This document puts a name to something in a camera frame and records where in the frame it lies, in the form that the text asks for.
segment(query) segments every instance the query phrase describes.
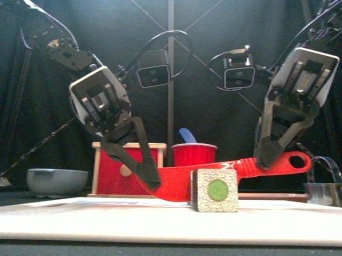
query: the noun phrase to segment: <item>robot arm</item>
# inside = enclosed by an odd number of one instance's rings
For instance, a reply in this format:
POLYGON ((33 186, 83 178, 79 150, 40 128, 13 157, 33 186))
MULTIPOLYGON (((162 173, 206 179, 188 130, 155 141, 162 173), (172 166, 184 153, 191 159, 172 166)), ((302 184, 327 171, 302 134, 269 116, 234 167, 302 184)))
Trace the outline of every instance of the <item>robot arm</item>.
POLYGON ((337 56, 301 47, 289 55, 264 98, 255 149, 262 169, 271 167, 301 132, 314 124, 338 63, 337 56))
POLYGON ((142 120, 131 117, 131 103, 119 77, 103 66, 91 52, 79 50, 65 26, 29 0, 0 0, 27 36, 39 48, 69 71, 69 86, 75 114, 87 130, 102 136, 102 147, 136 173, 150 189, 160 185, 142 120), (143 161, 138 163, 123 145, 138 140, 143 161))
POLYGON ((313 38, 291 51, 271 80, 256 134, 255 157, 262 169, 271 167, 314 124, 325 104, 342 53, 341 7, 342 1, 331 1, 302 29, 290 45, 309 30, 313 38))

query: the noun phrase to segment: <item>black backdrop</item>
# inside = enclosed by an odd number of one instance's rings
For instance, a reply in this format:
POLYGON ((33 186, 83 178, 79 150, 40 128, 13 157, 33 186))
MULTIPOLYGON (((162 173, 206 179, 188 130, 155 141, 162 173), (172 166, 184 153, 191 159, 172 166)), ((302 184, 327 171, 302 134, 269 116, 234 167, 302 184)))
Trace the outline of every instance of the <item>black backdrop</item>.
MULTIPOLYGON (((184 75, 174 83, 174 143, 178 129, 187 127, 198 141, 215 144, 218 161, 252 156, 255 127, 262 113, 266 86, 255 84, 236 93, 222 92, 208 83, 206 63, 219 53, 251 45, 254 61, 270 67, 287 43, 306 24, 298 0, 36 0, 35 3, 72 31, 79 46, 96 54, 118 72, 146 42, 168 29, 174 2, 174 28, 184 30, 195 45, 195 55, 184 75)), ((311 13, 319 1, 309 1, 311 13)), ((39 51, 25 50, 19 26, 11 14, 0 11, 0 172, 33 145, 49 136, 73 116, 69 110, 69 80, 63 68, 39 51)), ((175 44, 175 70, 187 52, 175 44)), ((303 137, 317 155, 339 161, 341 88, 334 84, 329 107, 303 137)), ((143 89, 128 82, 132 115, 144 121, 150 142, 167 142, 168 88, 143 89)), ((96 139, 77 122, 9 172, 13 184, 25 184, 28 168, 71 168, 92 173, 96 139)), ((242 190, 298 191, 305 175, 243 180, 242 190)), ((330 179, 322 174, 322 181, 330 179)))

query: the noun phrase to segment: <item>cable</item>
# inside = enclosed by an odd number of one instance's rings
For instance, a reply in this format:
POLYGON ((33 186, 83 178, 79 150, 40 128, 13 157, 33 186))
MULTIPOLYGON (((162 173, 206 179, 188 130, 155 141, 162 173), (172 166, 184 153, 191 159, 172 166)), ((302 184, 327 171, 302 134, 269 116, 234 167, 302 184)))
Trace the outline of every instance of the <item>cable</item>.
POLYGON ((290 41, 289 45, 286 46, 281 56, 278 57, 275 63, 273 64, 271 68, 269 70, 273 70, 281 63, 283 56, 290 48, 293 48, 293 45, 299 40, 299 38, 309 32, 309 30, 335 11, 337 8, 342 7, 342 0, 337 0, 331 7, 313 19, 313 21, 303 27, 303 29, 299 31, 299 33, 295 35, 293 40, 290 41))
POLYGON ((158 34, 148 42, 147 44, 143 46, 140 52, 138 53, 138 55, 135 56, 134 60, 131 61, 131 63, 127 65, 127 67, 120 71, 118 77, 124 80, 126 76, 128 75, 130 71, 132 70, 132 68, 136 65, 136 62, 139 61, 142 55, 146 53, 146 51, 148 50, 148 48, 151 47, 152 43, 163 38, 168 38, 170 36, 182 36, 186 38, 187 43, 188 43, 188 58, 187 58, 187 62, 186 65, 183 67, 183 69, 171 77, 171 81, 175 80, 180 74, 186 71, 187 66, 190 64, 190 60, 191 60, 191 56, 194 54, 194 45, 192 45, 192 41, 191 38, 188 36, 188 34, 184 31, 180 30, 171 30, 171 31, 166 31, 160 34, 158 34))

